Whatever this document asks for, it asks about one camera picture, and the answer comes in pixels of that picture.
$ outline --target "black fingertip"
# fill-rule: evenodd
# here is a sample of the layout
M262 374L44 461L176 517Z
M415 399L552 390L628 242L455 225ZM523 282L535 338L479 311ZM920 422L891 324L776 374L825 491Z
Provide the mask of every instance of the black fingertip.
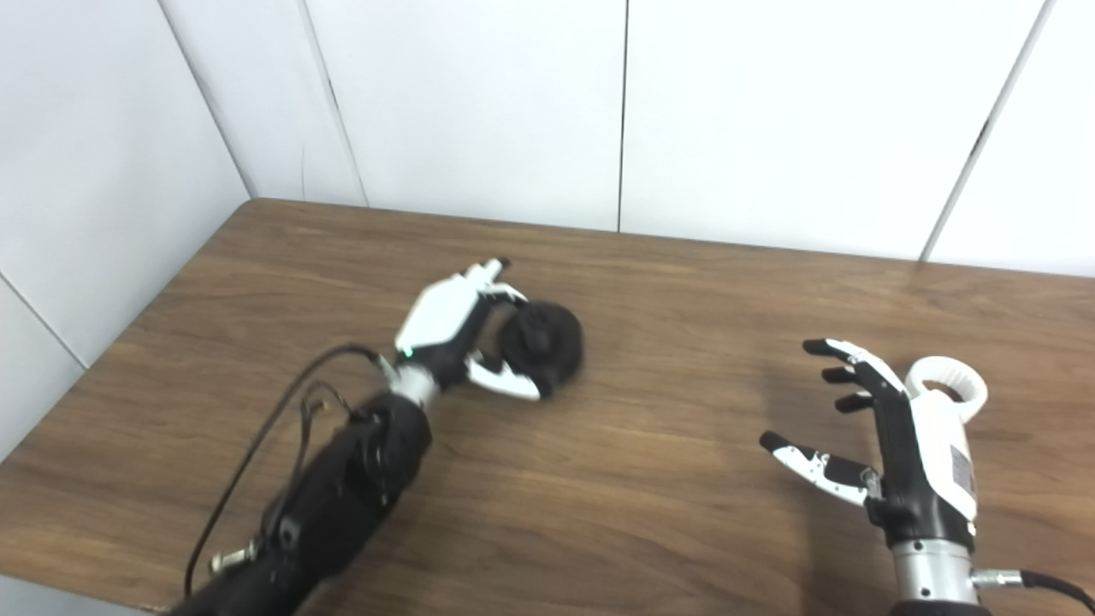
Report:
M776 450L782 450L784 448L791 448L791 441L787 441L783 437L772 432L771 430L765 431L764 434L760 435L760 446L768 450L768 453L774 454Z
M855 383L855 371L844 367L826 369L821 371L821 379L823 379L826 383L832 384Z
M860 396L858 394L852 394L851 396L844 396L837 400L833 405L837 410L842 414L854 414L855 411L862 411L863 409L869 409L875 404L875 399L871 396Z
M829 341L823 338L804 340L803 351L806 351L810 356L832 356L832 348L829 347Z

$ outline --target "black cable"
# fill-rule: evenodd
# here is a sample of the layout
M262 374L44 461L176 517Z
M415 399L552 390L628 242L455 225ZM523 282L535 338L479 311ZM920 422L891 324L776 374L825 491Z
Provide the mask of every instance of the black cable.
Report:
M224 487L224 491L221 492L220 498L217 500L217 504L214 505L212 512L209 514L209 520L206 521L205 527L201 530L201 534L198 536L197 543L194 545L194 550L191 553L189 559L186 561L186 573L183 577L183 594L184 596L189 596L194 585L194 568L197 566L198 558L201 556L201 550L205 549L205 544L209 541L209 535L212 534L214 527L217 525L217 521L220 519L221 513L224 511L224 507L228 504L229 498L232 496L232 491L235 490L235 485L240 483L240 478L243 477L243 472L247 469L247 465L251 464L251 458L254 457L255 453L258 451L260 445L262 445L263 440L269 433L270 429L277 422L278 418L285 411L285 408L289 406L289 403L297 395L297 391L303 385L309 377L312 376L315 371L322 368L324 364L334 360L335 358L342 356L361 356L369 360L370 363L376 364L380 360L380 355L376 351L362 347L360 345L344 345L342 347L335 347L322 353L319 358L312 360L308 367L286 388L285 394L281 395L281 399L278 400L277 405L267 416L266 421L258 428L258 432L255 433L254 439L252 439L251 444L247 445L246 451L243 453L243 458L240 461L239 466L232 473L231 479L229 479L228 485ZM345 400L342 400L341 396L336 397L339 402L345 405ZM302 453L298 453L298 458L302 457Z
M327 394L330 394L335 402L338 403L338 406L346 411L347 416L354 414L354 410L350 409L349 403L346 402L346 398L343 398L343 395L325 381L313 381L308 388L304 390L304 394L300 397L300 444L297 448L297 460L292 464L292 472L289 474L289 483L286 485L285 490L281 491L281 498L278 499L277 508L274 510L274 515L269 516L269 525L264 530L265 535L267 536L274 531L274 526L280 522L281 515L285 513L286 505L292 499L297 488L299 488L300 474L304 468L304 457L308 455L308 443L312 434L312 420L315 418L315 411L312 410L310 402L312 396L319 390L325 390Z
M1038 573L1037 571L1022 570L1019 571L1019 576L1023 578L1024 586L1028 589L1046 589L1048 591L1057 591L1061 594L1067 594L1084 604L1084 606L1090 609L1092 614L1095 614L1095 600L1093 600L1092 596L1084 592L1084 590L1080 586L1065 582L1060 578Z

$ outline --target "wood grain surface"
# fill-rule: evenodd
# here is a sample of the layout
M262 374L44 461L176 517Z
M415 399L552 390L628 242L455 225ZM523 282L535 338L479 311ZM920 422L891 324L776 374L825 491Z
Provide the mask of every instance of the wood grain surface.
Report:
M418 481L308 614L885 614L880 533L757 444L775 429L878 464L871 416L833 411L850 391L799 348L816 337L901 374L932 355L975 367L990 387L968 427L976 561L1095 589L1095 280L269 200L244 205L0 466L0 573L175 602L292 376L342 342L390 349L425 284L494 255L579 316L583 373L545 404L442 397ZM327 376L351 397L380 386L353 360ZM297 429L276 429L214 549L251 535ZM986 604L1081 611L1036 591Z

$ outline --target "black pad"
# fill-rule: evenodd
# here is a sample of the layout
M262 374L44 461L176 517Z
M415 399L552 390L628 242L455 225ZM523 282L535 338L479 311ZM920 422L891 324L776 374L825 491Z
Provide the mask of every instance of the black pad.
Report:
M581 324L566 307L530 301L498 333L503 360L527 375L543 397L574 377L581 365Z

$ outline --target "robotic arm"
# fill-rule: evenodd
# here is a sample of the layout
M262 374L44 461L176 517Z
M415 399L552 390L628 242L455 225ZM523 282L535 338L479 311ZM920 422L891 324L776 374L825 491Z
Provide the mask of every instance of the robotic arm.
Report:
M862 392L837 400L837 410L874 409L886 472L795 445L765 432L761 445L822 491L864 508L886 534L894 555L899 602L890 616L990 616L981 589L1046 588L1069 594L1095 613L1095 602L1068 582L1019 570L978 570L971 565L977 528L977 491L965 425L989 396L972 369L949 358L924 358L904 383L881 360L841 340L807 340L811 356L845 365L827 369L832 384L857 384ZM940 383L961 402L927 383Z
M561 305L530 302L497 282L507 265L493 258L422 291L395 337L395 364L370 358L388 390L351 410L345 429L267 508L247 547L214 557L214 578L170 616L293 614L350 563L414 481L433 440L426 410L438 395L469 381L539 400L574 376L581 360L578 321ZM500 330L502 358L488 358L475 344L503 303L517 312Z

